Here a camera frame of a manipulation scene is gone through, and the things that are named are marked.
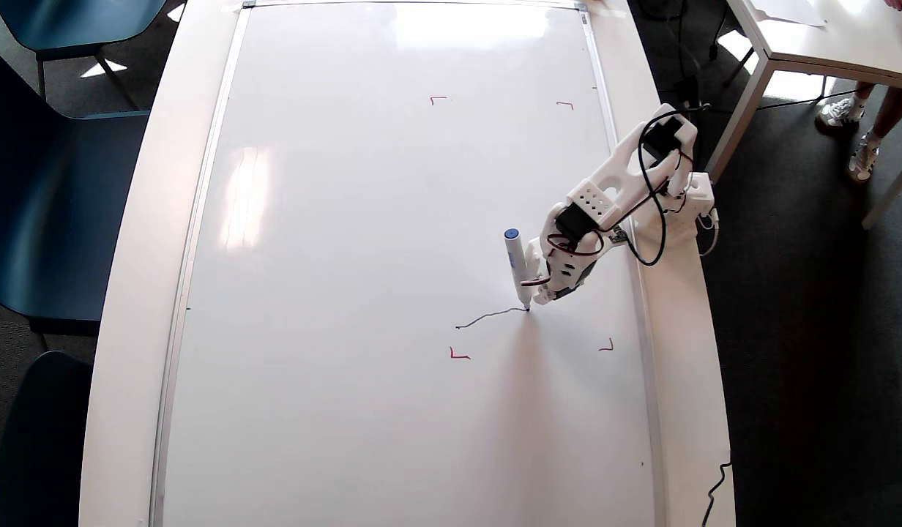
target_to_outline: red wire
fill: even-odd
[[[592,231],[592,233],[597,234],[597,239],[601,241],[601,247],[599,247],[599,249],[595,250],[593,253],[578,253],[578,251],[571,250],[571,249],[565,249],[565,247],[560,247],[557,244],[555,244],[554,241],[552,241],[552,239],[554,239],[554,238],[568,240],[568,236],[564,236],[564,234],[549,234],[548,236],[545,237],[545,240],[552,247],[555,247],[555,249],[561,250],[562,253],[568,253],[568,254],[571,254],[572,256],[595,256],[596,254],[601,253],[601,251],[604,250],[604,238],[601,237],[601,233],[598,233],[598,231]]]

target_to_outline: paper sheet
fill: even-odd
[[[825,26],[825,19],[806,0],[750,0],[750,3],[772,19]]]

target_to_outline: robotic arm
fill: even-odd
[[[542,233],[527,244],[524,254],[514,258],[511,244],[518,232],[507,231],[515,286],[527,308],[530,297],[547,304],[578,289],[598,258],[627,243],[627,233],[619,226],[626,217],[634,216],[642,236],[662,237],[663,220],[676,238],[695,236],[696,215],[708,216],[715,206],[708,174],[691,173],[696,133],[694,124],[662,104],[653,120],[640,123],[565,201],[552,206]],[[643,167],[651,167],[645,177],[641,154]],[[665,219],[647,203],[653,193]],[[638,210],[641,204],[645,207]]]

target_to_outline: desk leg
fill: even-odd
[[[890,207],[890,203],[897,197],[898,194],[902,191],[902,171],[900,171],[900,176],[897,176],[896,180],[893,180],[893,183],[887,187],[887,190],[884,191],[883,197],[880,198],[880,202],[873,206],[871,212],[867,213],[867,216],[864,217],[862,221],[862,227],[864,230],[870,229],[873,227],[873,224],[877,223],[877,220],[880,219],[880,216],[884,214],[884,211],[887,210],[887,207]]]
[[[760,102],[760,97],[763,97],[763,91],[767,89],[769,78],[773,76],[773,62],[767,59],[765,53],[758,53],[758,56],[760,62],[753,70],[750,80],[747,81],[747,86],[741,94],[741,100],[738,101],[734,113],[728,120],[728,126],[725,127],[725,132],[721,134],[715,152],[712,153],[712,159],[708,161],[708,166],[705,168],[708,174],[711,174],[713,183],[718,182],[722,171],[725,170],[731,159],[731,154],[734,153],[738,143],[741,143],[741,137],[747,129],[747,124],[750,123],[753,112],[756,111],[756,105]]]

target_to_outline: whiteboard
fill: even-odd
[[[583,16],[243,10],[184,263],[155,524],[658,523],[627,251],[571,296],[455,329],[518,306],[502,231],[534,237],[608,156]]]

